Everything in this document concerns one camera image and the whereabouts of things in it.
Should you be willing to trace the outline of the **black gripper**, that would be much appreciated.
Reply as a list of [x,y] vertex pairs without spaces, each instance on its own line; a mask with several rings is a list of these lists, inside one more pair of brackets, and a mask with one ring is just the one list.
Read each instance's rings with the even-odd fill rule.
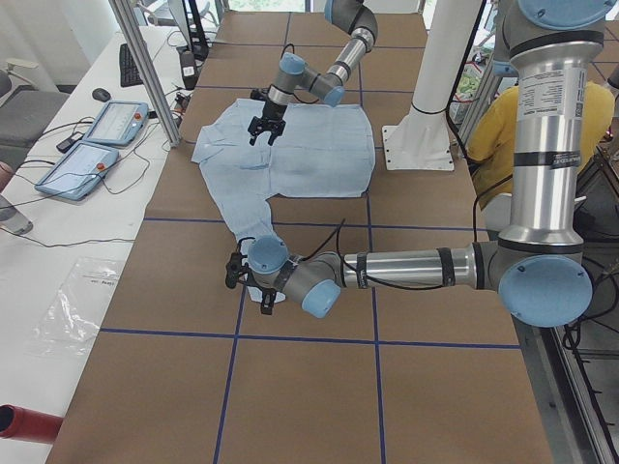
[[248,127],[248,132],[251,135],[250,145],[254,146],[257,137],[265,131],[270,133],[268,144],[273,145],[277,138],[283,134],[285,128],[285,121],[283,119],[285,111],[285,104],[278,104],[271,100],[265,101],[262,115],[260,117],[253,117]]
[[260,313],[262,315],[272,315],[277,293],[281,293],[283,288],[280,271],[263,274],[258,271],[249,270],[246,283],[250,288],[256,288],[262,292]]

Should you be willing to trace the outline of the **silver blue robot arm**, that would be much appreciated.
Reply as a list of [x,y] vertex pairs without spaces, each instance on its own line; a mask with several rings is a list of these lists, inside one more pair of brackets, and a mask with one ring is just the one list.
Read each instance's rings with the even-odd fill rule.
[[[350,99],[361,104],[379,130],[407,112],[422,62],[427,33],[414,3],[373,1],[378,47],[366,58]],[[464,247],[473,237],[475,196],[466,163],[446,171],[390,171],[379,159],[368,191],[359,198],[274,197],[277,232],[288,246],[308,253],[342,223],[344,252]],[[346,290],[328,316],[317,319],[285,301],[272,315],[246,303],[243,334],[370,338],[392,341],[499,343],[513,340],[508,313],[492,292],[466,286],[409,292],[385,287]]]
[[284,114],[298,89],[309,92],[331,107],[337,106],[344,95],[344,84],[374,48],[378,38],[377,21],[362,1],[328,1],[324,16],[349,36],[347,44],[325,72],[314,69],[295,53],[282,54],[277,75],[268,87],[262,113],[253,117],[249,124],[251,145],[264,132],[269,134],[269,145],[282,136]]

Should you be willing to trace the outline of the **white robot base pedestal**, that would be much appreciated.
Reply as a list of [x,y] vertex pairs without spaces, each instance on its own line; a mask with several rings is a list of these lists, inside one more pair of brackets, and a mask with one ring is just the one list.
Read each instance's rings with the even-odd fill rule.
[[389,170],[452,171],[447,115],[469,42],[475,38],[484,3],[436,3],[409,113],[385,126],[383,145]]

